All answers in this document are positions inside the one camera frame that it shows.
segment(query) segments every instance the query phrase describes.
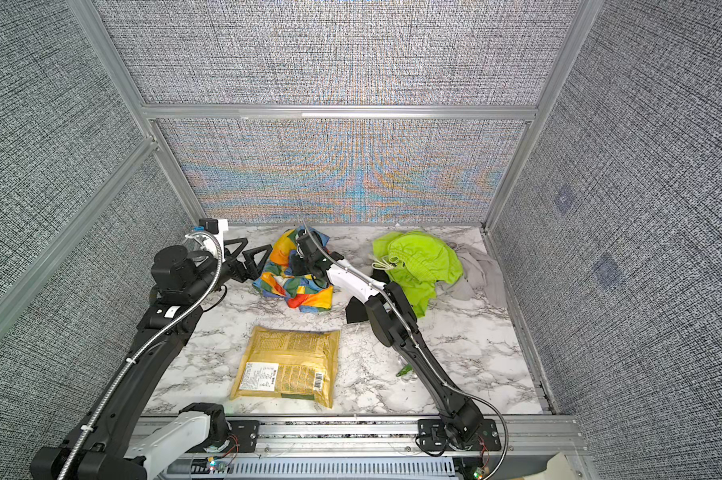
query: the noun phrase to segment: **yellow package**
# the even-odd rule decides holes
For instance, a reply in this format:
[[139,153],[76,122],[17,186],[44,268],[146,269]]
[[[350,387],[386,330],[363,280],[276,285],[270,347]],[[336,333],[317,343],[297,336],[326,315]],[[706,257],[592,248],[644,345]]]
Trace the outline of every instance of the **yellow package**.
[[302,398],[332,408],[338,350],[339,330],[310,333],[255,326],[230,399]]

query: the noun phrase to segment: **multicolored fabric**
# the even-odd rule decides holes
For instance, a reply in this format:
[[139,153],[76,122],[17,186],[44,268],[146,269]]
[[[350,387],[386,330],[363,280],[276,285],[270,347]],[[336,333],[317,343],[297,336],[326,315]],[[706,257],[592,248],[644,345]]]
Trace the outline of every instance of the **multicolored fabric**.
[[[328,236],[313,230],[326,246]],[[334,287],[323,288],[316,284],[312,275],[294,276],[292,265],[297,257],[297,232],[288,230],[272,246],[270,258],[262,270],[260,278],[254,280],[254,288],[263,296],[286,299],[291,308],[299,308],[300,312],[327,312],[332,309],[332,293]]]

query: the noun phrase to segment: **gray fabric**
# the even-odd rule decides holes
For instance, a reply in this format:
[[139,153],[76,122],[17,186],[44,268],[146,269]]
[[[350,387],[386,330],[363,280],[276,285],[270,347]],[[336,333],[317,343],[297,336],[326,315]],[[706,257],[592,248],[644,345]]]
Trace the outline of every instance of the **gray fabric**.
[[483,221],[519,120],[161,120],[209,216],[245,224]]
[[722,1],[606,2],[494,235],[601,477],[722,478]]
[[0,478],[30,478],[114,374],[147,308],[153,255],[190,224],[153,158],[0,341]]
[[490,305],[508,308],[502,270],[497,261],[470,245],[455,242],[447,242],[447,245],[457,254],[464,273],[453,285],[446,286],[444,293],[457,300],[470,300],[477,290],[482,290]]
[[0,299],[140,139],[64,0],[0,2]]
[[145,100],[536,104],[577,0],[96,0]]

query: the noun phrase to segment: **drawstring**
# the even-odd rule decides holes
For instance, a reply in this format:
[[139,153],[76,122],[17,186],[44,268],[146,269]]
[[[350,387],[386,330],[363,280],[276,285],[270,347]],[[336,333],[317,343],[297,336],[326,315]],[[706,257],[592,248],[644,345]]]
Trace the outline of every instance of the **drawstring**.
[[395,268],[395,264],[390,263],[390,259],[387,255],[385,255],[383,258],[377,258],[374,255],[369,255],[369,258],[373,260],[372,267],[374,267],[376,270],[393,270]]

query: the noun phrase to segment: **flexible metal conduit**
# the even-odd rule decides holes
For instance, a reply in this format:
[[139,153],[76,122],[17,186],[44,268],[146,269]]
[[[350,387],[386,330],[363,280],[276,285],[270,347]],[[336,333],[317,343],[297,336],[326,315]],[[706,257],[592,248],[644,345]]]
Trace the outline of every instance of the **flexible metal conduit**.
[[438,374],[438,371],[433,367],[433,364],[430,363],[430,359],[428,358],[427,355],[424,354],[424,352],[423,352],[422,348],[420,347],[419,343],[418,343],[418,342],[416,341],[416,339],[414,338],[414,333],[413,333],[413,331],[412,331],[412,328],[408,325],[408,323],[406,323],[406,320],[404,320],[403,315],[401,315],[401,313],[398,312],[398,309],[395,307],[395,304],[392,302],[392,300],[390,299],[390,296],[388,296],[387,292],[385,292],[385,289],[376,286],[375,283],[372,281],[371,278],[369,278],[368,276],[364,275],[363,273],[360,273],[360,272],[356,271],[355,268],[347,268],[347,267],[345,267],[345,266],[340,265],[339,262],[337,262],[336,260],[334,260],[334,259],[326,252],[326,250],[323,249],[323,245],[321,245],[321,242],[319,242],[319,241],[316,239],[316,237],[313,235],[313,233],[310,231],[310,227],[308,226],[308,223],[307,223],[305,220],[302,221],[302,225],[305,227],[305,232],[307,232],[308,236],[310,237],[310,240],[312,240],[313,244],[316,245],[316,248],[318,248],[318,251],[321,252],[321,255],[324,255],[329,261],[331,261],[333,264],[337,265],[339,268],[343,269],[345,272],[348,272],[349,274],[353,274],[353,275],[356,276],[357,278],[363,280],[363,281],[366,282],[371,288],[373,288],[374,290],[376,290],[377,292],[379,292],[379,293],[382,295],[382,297],[385,299],[385,301],[388,303],[388,305],[390,305],[390,308],[392,309],[392,311],[395,313],[395,316],[398,318],[398,320],[401,322],[401,324],[404,325],[404,328],[406,329],[406,332],[408,333],[409,338],[412,339],[412,342],[414,343],[414,348],[417,349],[417,351],[420,353],[420,355],[422,355],[422,358],[423,358],[423,359],[425,360],[425,362],[428,364],[428,367],[430,368],[430,370],[433,371],[433,374],[434,374],[434,375],[438,378],[438,380],[441,382],[441,385],[443,385],[443,386],[446,387],[447,389],[450,389],[450,390],[452,390],[452,391],[454,391],[454,392],[456,392],[456,393],[459,393],[460,395],[464,395],[464,396],[466,396],[466,397],[468,397],[468,398],[472,398],[472,399],[475,400],[476,402],[483,403],[483,404],[486,405],[487,407],[491,408],[491,409],[494,411],[494,413],[497,414],[497,417],[500,418],[500,422],[502,422],[502,429],[504,430],[504,444],[502,445],[502,455],[500,456],[500,461],[499,461],[499,463],[497,464],[497,466],[495,466],[495,467],[491,470],[491,472],[490,472],[489,474],[481,477],[481,480],[483,480],[483,479],[485,479],[485,478],[489,478],[490,476],[494,475],[494,474],[497,472],[497,470],[499,470],[500,466],[502,465],[502,461],[504,460],[505,456],[508,454],[508,440],[509,440],[509,438],[510,438],[510,436],[509,436],[509,434],[508,434],[508,424],[506,423],[506,421],[505,421],[504,417],[502,416],[502,414],[500,413],[500,411],[497,410],[497,407],[491,405],[489,402],[487,402],[486,400],[484,400],[484,399],[482,399],[482,398],[479,398],[479,397],[477,397],[477,396],[475,396],[475,395],[471,395],[470,393],[463,392],[461,389],[449,385],[449,384],[446,382],[446,380],[444,380],[444,379]]
[[123,368],[118,372],[118,375],[116,378],[113,379],[110,386],[107,387],[107,390],[105,391],[105,394],[102,396],[102,399],[100,400],[100,403],[97,404],[97,408],[92,412],[91,417],[89,418],[89,421],[86,423],[86,425],[82,425],[80,428],[80,434],[78,435],[78,440],[76,440],[75,445],[73,445],[73,448],[70,450],[70,454],[68,455],[68,458],[65,459],[65,464],[62,465],[62,469],[60,470],[60,474],[57,476],[57,480],[64,480],[65,477],[68,475],[68,471],[70,470],[70,466],[73,465],[73,460],[75,460],[76,456],[78,455],[78,451],[81,449],[82,446],[84,446],[84,443],[86,442],[86,439],[88,438],[89,434],[92,433],[94,430],[94,424],[97,423],[97,419],[99,419],[100,415],[102,415],[102,411],[105,410],[105,407],[107,406],[108,401],[113,396],[113,393],[118,388],[118,385],[121,383],[121,381],[126,376],[126,373],[129,371],[131,366],[136,363],[136,360],[138,360],[143,353],[147,349],[150,348],[151,345],[153,345],[153,342],[161,338],[166,332],[174,328],[174,325],[184,320],[186,316],[188,316],[191,312],[193,312],[196,308],[198,308],[203,302],[203,300],[206,298],[206,296],[211,293],[212,290],[214,290],[214,287],[216,286],[217,281],[220,279],[220,272],[222,271],[222,258],[224,256],[222,255],[222,246],[220,245],[220,242],[217,241],[217,239],[210,234],[209,232],[206,232],[204,230],[199,230],[197,232],[193,232],[192,234],[185,235],[185,238],[187,239],[196,239],[199,236],[205,236],[206,238],[212,240],[214,243],[214,249],[216,250],[216,257],[217,257],[217,267],[214,271],[214,281],[209,284],[209,287],[206,289],[206,292],[203,293],[201,298],[199,298],[193,305],[190,306],[190,308],[186,309],[184,312],[178,315],[177,318],[169,322],[164,328],[161,330],[158,330],[158,332],[153,335],[149,340],[147,340],[142,347],[140,347],[139,350],[135,352],[135,354],[132,357],[129,357],[126,359],[126,363],[124,364]]

